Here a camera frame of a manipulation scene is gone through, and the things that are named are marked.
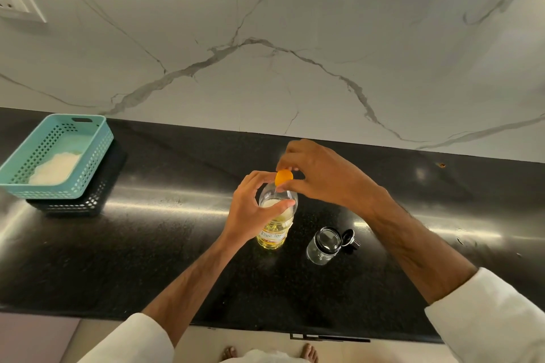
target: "white marble wall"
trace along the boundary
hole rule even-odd
[[[545,162],[545,0],[35,0],[0,106]]]

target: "glass jar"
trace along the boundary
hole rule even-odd
[[[314,234],[307,246],[307,258],[317,265],[324,265],[337,255],[341,249],[342,238],[331,227],[323,227]]]
[[[295,200],[295,205],[265,225],[262,232],[256,237],[260,246],[268,250],[277,249],[286,241],[288,231],[293,224],[293,216],[295,215],[299,199],[297,198],[297,193],[293,191],[277,193],[274,182],[267,184],[259,196],[260,207],[271,207],[282,200]]]

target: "yellow oil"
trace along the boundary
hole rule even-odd
[[[267,200],[264,201],[262,207],[270,207],[276,204],[280,200]],[[282,247],[288,231],[293,224],[293,208],[288,208],[278,217],[274,218],[263,228],[263,231],[256,237],[257,242],[263,248],[268,250],[274,250]]]

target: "white sleeve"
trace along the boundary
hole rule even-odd
[[[484,268],[426,315],[460,362],[545,362],[545,313]]]
[[[174,347],[151,317],[136,313],[85,354],[79,363],[172,363]]]

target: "electrical outlet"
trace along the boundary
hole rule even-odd
[[[0,0],[0,16],[10,19],[47,22],[34,0]]]

